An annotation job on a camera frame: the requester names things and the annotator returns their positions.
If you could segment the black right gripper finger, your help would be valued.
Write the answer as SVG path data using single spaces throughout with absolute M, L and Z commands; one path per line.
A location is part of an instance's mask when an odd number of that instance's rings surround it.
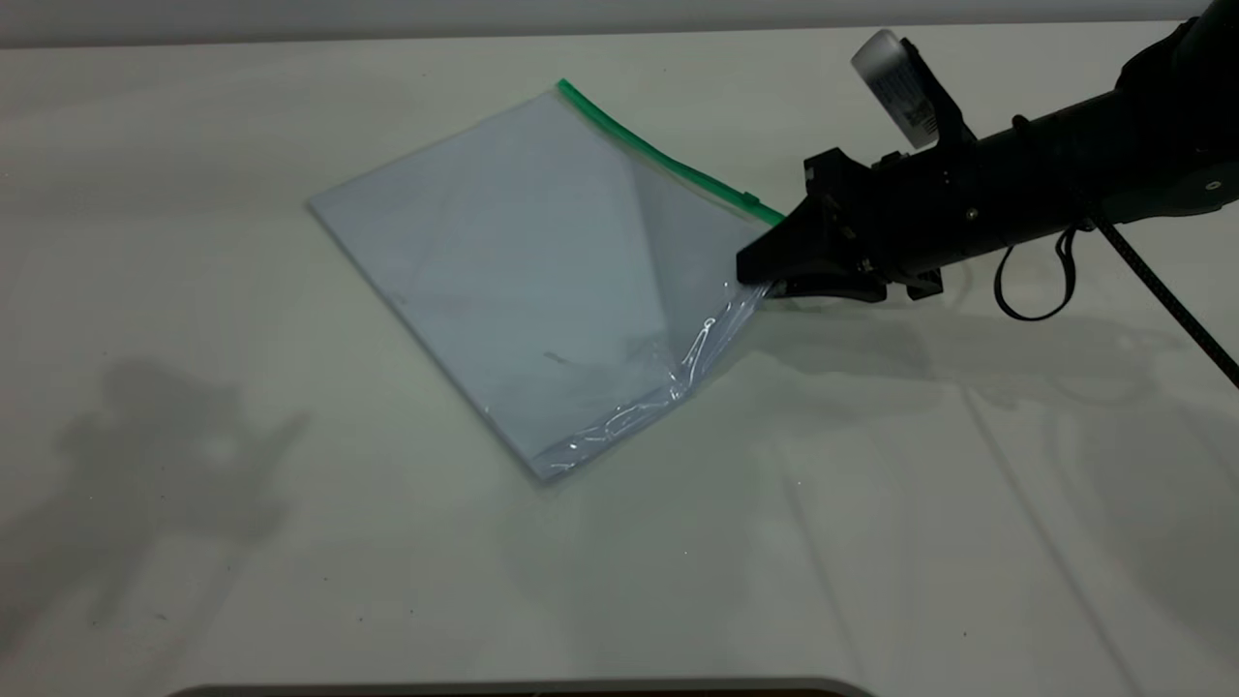
M 807 275 L 857 274 L 856 258 L 826 204 L 807 196 L 794 210 L 736 255 L 738 282 L 776 284 Z
M 771 296 L 783 300 L 797 297 L 836 297 L 857 303 L 882 303 L 887 300 L 887 284 L 866 274 L 804 272 L 771 279 Z

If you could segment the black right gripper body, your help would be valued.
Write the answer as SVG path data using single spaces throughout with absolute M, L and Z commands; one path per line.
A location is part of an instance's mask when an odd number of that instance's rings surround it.
M 831 212 L 857 274 L 901 284 L 911 297 L 942 291 L 944 266 L 990 253 L 978 145 L 890 154 L 869 167 L 838 147 L 802 163 L 807 196 Z

